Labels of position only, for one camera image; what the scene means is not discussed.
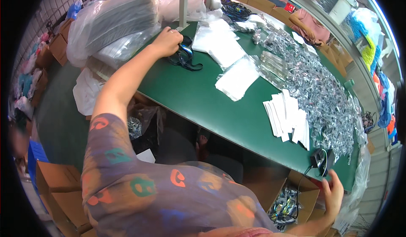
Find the woman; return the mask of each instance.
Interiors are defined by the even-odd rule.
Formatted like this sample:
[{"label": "woman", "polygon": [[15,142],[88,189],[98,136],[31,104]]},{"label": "woman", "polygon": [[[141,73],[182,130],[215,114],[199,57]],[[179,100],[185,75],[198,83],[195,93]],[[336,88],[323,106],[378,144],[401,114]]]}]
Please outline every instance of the woman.
[{"label": "woman", "polygon": [[84,211],[98,236],[253,237],[317,235],[340,210],[343,186],[323,180],[326,213],[277,233],[251,190],[194,166],[137,159],[127,129],[127,105],[158,59],[174,54],[183,36],[166,27],[117,70],[100,92],[89,128],[82,173]]},{"label": "woman", "polygon": [[310,15],[304,9],[294,12],[289,20],[292,21],[292,29],[298,32],[311,44],[317,44],[318,47],[325,46],[330,32],[318,20]]}]

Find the orange fabric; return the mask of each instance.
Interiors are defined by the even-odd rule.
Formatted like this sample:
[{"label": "orange fabric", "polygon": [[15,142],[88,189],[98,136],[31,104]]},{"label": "orange fabric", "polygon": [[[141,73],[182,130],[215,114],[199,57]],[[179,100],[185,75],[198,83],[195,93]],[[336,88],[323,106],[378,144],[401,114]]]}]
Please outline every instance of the orange fabric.
[{"label": "orange fabric", "polygon": [[395,121],[395,116],[392,115],[391,122],[389,123],[388,127],[386,127],[388,130],[388,134],[392,134],[393,130],[395,129]]}]

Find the plastic-wrapped bundle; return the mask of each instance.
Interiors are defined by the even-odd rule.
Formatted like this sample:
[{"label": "plastic-wrapped bundle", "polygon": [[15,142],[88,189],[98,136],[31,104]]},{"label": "plastic-wrapped bundle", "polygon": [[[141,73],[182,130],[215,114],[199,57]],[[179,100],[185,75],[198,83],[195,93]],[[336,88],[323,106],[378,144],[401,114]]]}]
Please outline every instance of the plastic-wrapped bundle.
[{"label": "plastic-wrapped bundle", "polygon": [[86,59],[126,35],[158,22],[158,0],[98,1],[79,11],[69,29],[66,55],[72,65]]},{"label": "plastic-wrapped bundle", "polygon": [[281,232],[286,229],[287,225],[296,222],[298,207],[302,209],[302,205],[296,201],[297,192],[295,189],[285,187],[267,212],[269,218]]},{"label": "plastic-wrapped bundle", "polygon": [[160,30],[161,24],[157,23],[155,26],[126,35],[97,51],[93,57],[117,70]]}]

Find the stack of paper labels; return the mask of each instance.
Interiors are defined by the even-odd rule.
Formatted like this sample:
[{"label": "stack of paper labels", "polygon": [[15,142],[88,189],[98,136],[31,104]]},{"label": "stack of paper labels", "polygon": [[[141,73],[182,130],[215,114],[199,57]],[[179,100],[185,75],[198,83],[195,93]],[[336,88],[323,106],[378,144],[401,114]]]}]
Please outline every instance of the stack of paper labels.
[{"label": "stack of paper labels", "polygon": [[271,122],[274,136],[281,137],[282,142],[289,140],[289,134],[292,133],[292,142],[300,141],[309,151],[309,123],[307,122],[307,113],[299,109],[298,100],[290,97],[289,91],[282,89],[279,94],[272,94],[271,101],[263,102],[266,112]]}]

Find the hand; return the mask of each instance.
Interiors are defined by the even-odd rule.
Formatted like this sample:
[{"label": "hand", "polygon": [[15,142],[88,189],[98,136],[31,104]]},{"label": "hand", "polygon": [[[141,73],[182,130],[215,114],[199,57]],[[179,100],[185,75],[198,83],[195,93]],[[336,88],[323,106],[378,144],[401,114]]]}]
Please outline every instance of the hand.
[{"label": "hand", "polygon": [[178,44],[182,41],[183,35],[167,26],[150,46],[152,47],[151,49],[157,53],[158,58],[162,58],[175,54],[179,49]]},{"label": "hand", "polygon": [[316,39],[314,32],[310,28],[306,28],[305,32],[310,41],[314,41]]},{"label": "hand", "polygon": [[332,220],[335,219],[340,212],[341,202],[344,196],[344,188],[333,169],[328,171],[331,176],[331,181],[322,180],[324,197],[326,200],[326,215]]}]

